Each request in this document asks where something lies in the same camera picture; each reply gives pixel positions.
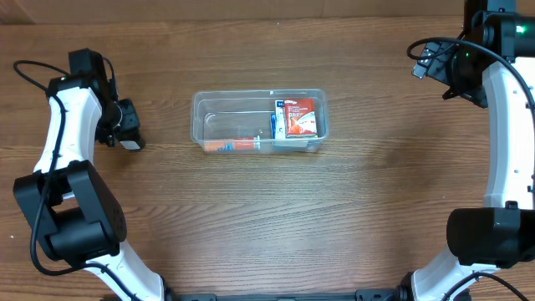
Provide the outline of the dark syrup bottle white cap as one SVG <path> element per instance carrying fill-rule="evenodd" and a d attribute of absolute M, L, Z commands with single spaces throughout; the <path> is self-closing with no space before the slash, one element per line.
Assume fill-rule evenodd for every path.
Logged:
<path fill-rule="evenodd" d="M 120 144 L 128 151 L 141 151 L 145 147 L 143 141 L 122 140 Z"/>

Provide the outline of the clear plastic container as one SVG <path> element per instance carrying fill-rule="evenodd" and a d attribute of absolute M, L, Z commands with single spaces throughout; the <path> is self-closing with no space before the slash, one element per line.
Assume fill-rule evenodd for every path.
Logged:
<path fill-rule="evenodd" d="M 318 134 L 272 139 L 270 114 L 275 101 L 313 99 Z M 191 102 L 191 139 L 203 149 L 209 140 L 259 137 L 259 150 L 207 153 L 315 152 L 329 136 L 329 109 L 321 89 L 200 91 Z"/>

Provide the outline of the orange tube white cap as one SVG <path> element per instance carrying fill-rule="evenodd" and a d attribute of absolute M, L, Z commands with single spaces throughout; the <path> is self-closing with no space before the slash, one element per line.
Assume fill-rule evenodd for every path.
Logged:
<path fill-rule="evenodd" d="M 209 140 L 204 143 L 205 152 L 257 151 L 260 149 L 259 137 L 243 137 L 222 140 Z"/>

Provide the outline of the blue VapoDrops box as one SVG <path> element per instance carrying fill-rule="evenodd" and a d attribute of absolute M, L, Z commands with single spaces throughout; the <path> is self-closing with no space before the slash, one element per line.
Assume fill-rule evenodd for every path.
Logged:
<path fill-rule="evenodd" d="M 271 138 L 276 139 L 277 137 L 277 116 L 274 112 L 270 114 L 270 127 L 271 127 Z"/>

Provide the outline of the white Hansaplast box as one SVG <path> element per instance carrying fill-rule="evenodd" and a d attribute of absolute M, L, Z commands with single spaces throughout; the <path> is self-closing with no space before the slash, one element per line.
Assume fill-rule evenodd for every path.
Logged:
<path fill-rule="evenodd" d="M 283 100 L 275 101 L 275 139 L 286 138 L 285 104 Z"/>

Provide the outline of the red medicine box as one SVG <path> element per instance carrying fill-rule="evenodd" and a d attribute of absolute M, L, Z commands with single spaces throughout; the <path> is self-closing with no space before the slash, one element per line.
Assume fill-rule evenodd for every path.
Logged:
<path fill-rule="evenodd" d="M 287 137 L 309 137 L 318 134 L 313 99 L 284 100 Z"/>

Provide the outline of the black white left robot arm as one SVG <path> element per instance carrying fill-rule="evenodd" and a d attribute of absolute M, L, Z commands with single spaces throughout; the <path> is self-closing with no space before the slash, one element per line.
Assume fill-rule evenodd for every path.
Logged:
<path fill-rule="evenodd" d="M 48 276 L 88 271 L 121 300 L 175 300 L 165 279 L 127 242 L 122 208 L 95 170 L 94 146 L 145 141 L 131 99 L 120 99 L 109 59 L 88 48 L 69 53 L 69 70 L 41 88 L 51 119 L 43 153 L 13 195 L 32 233 L 30 257 Z"/>

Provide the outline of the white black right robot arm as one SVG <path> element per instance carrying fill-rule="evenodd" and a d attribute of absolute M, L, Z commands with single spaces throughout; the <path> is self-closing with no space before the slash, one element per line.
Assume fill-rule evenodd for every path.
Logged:
<path fill-rule="evenodd" d="M 420 41 L 413 75 L 446 86 L 489 114 L 490 167 L 483 204 L 448 217 L 447 244 L 394 289 L 358 299 L 468 300 L 470 286 L 534 258 L 534 20 L 513 1 L 464 3 L 456 38 Z"/>

